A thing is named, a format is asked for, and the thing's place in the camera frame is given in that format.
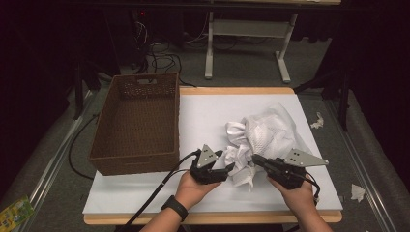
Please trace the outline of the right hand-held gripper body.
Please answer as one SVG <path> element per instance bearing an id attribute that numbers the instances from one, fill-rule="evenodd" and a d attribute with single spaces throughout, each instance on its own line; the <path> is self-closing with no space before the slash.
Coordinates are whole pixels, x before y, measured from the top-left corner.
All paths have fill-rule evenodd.
<path id="1" fill-rule="evenodd" d="M 308 174 L 308 167 L 328 164 L 326 159 L 298 149 L 291 149 L 284 158 L 267 159 L 266 171 L 270 178 L 286 189 L 298 189 Z"/>

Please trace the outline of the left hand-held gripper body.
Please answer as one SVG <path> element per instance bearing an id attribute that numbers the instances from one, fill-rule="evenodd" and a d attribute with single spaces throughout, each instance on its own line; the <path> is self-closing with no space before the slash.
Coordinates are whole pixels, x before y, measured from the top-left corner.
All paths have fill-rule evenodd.
<path id="1" fill-rule="evenodd" d="M 214 169 L 219 158 L 214 157 L 213 154 L 214 151 L 207 144 L 204 144 L 202 149 L 195 153 L 190 174 L 198 184 L 207 185 L 226 180 L 226 175 L 221 173 L 222 169 Z"/>

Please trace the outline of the brown woven basket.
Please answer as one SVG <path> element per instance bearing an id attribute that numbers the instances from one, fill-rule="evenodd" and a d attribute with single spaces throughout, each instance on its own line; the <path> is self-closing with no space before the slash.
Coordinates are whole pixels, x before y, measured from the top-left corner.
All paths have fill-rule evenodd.
<path id="1" fill-rule="evenodd" d="M 179 161 L 179 74 L 116 75 L 88 160 L 104 176 L 169 171 Z"/>

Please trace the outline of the person's left hand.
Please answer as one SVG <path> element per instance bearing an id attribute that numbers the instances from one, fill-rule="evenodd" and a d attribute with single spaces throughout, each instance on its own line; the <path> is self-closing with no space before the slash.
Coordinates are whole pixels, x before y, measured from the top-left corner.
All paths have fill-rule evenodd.
<path id="1" fill-rule="evenodd" d="M 207 185 L 198 184 L 191 176 L 189 171 L 187 171 L 180 179 L 175 193 L 175 199 L 187 210 L 189 210 L 219 185 L 220 183 L 212 183 Z"/>

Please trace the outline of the person's right hand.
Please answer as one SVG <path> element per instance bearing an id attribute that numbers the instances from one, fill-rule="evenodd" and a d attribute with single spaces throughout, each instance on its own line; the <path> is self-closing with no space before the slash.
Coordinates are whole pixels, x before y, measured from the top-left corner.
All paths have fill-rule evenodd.
<path id="1" fill-rule="evenodd" d="M 304 181 L 300 188 L 287 189 L 270 177 L 268 177 L 268 181 L 281 193 L 286 206 L 294 215 L 316 210 L 312 186 L 309 182 Z"/>

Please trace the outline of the black wristwatch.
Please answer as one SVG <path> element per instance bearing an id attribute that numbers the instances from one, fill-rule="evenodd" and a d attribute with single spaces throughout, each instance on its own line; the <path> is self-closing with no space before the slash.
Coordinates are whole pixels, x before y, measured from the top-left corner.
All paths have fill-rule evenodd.
<path id="1" fill-rule="evenodd" d="M 188 210 L 175 198 L 174 195 L 170 195 L 168 199 L 162 204 L 161 210 L 172 209 L 179 215 L 181 221 L 184 222 L 188 216 Z"/>

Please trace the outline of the crumpled white paper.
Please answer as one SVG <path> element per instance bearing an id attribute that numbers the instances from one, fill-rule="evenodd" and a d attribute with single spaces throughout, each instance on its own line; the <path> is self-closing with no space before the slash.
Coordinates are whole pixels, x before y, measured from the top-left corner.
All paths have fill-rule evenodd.
<path id="1" fill-rule="evenodd" d="M 310 125 L 310 127 L 312 129 L 319 129 L 319 128 L 322 128 L 324 126 L 324 119 L 323 119 L 321 113 L 317 112 L 316 116 L 317 116 L 317 120 Z"/>
<path id="2" fill-rule="evenodd" d="M 358 202 L 361 202 L 364 200 L 366 194 L 366 190 L 360 186 L 351 185 L 351 199 L 352 200 L 357 200 Z"/>

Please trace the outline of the black metal stand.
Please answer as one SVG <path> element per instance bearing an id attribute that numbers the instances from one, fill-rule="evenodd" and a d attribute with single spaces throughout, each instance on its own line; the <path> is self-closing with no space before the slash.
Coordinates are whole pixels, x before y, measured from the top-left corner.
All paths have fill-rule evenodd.
<path id="1" fill-rule="evenodd" d="M 79 61 L 74 66 L 73 82 L 75 96 L 75 114 L 73 118 L 77 120 L 84 108 L 83 85 L 86 85 L 91 91 L 97 91 L 101 88 L 94 64 L 87 60 Z"/>
<path id="2" fill-rule="evenodd" d="M 324 100 L 338 102 L 338 122 L 343 130 L 347 131 L 349 78 L 350 75 L 348 72 L 330 71 L 297 86 L 294 88 L 294 92 L 299 94 L 307 89 L 321 88 L 321 96 Z"/>

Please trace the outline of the green packet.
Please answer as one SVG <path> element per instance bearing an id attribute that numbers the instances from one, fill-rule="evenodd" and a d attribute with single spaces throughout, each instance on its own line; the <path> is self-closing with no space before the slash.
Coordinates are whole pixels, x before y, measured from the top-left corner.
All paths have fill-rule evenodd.
<path id="1" fill-rule="evenodd" d="M 33 214 L 28 196 L 20 197 L 0 213 L 0 232 L 11 232 Z"/>

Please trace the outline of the metal floor rail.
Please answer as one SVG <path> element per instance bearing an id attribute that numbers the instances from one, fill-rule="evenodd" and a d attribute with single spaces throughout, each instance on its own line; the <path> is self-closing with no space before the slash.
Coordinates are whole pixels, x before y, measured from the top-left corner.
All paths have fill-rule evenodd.
<path id="1" fill-rule="evenodd" d="M 66 158 L 66 152 L 69 146 L 73 143 L 73 138 L 75 134 L 79 131 L 79 126 L 84 121 L 85 113 L 88 108 L 92 105 L 98 92 L 88 90 L 83 99 L 83 109 L 80 111 L 79 116 L 76 119 L 72 119 L 69 130 L 65 134 L 62 142 L 60 143 L 56 153 L 51 157 L 48 162 L 40 180 L 38 181 L 36 187 L 31 193 L 29 200 L 31 206 L 34 209 L 34 213 L 31 217 L 25 220 L 15 232 L 29 232 L 31 225 L 33 224 L 40 208 L 42 207 L 61 166 Z"/>
<path id="2" fill-rule="evenodd" d="M 335 106 L 335 103 L 333 101 L 325 101 L 325 105 L 331 115 L 331 118 L 337 124 L 338 132 L 347 148 L 348 157 L 351 160 L 355 174 L 361 186 L 366 190 L 366 200 L 373 211 L 382 232 L 397 232 L 392 218 L 388 214 L 385 204 L 383 203 L 382 197 L 366 171 L 364 163 L 360 159 L 359 153 L 355 148 L 348 131 L 342 127 L 338 120 L 337 107 Z"/>

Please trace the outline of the white frame desk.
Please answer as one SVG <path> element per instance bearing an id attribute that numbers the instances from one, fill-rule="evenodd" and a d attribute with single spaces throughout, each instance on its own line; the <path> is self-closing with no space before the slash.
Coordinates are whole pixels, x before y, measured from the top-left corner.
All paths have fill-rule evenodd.
<path id="1" fill-rule="evenodd" d="M 222 3 L 255 4 L 262 7 L 330 7 L 338 6 L 341 0 L 209 0 L 211 4 Z M 206 79 L 213 77 L 214 66 L 214 36 L 233 36 L 251 38 L 282 39 L 280 50 L 274 55 L 281 80 L 290 83 L 291 78 L 286 67 L 284 56 L 289 45 L 293 30 L 298 19 L 298 13 L 291 13 L 286 19 L 214 19 L 214 13 L 208 12 L 208 38 L 205 60 Z"/>

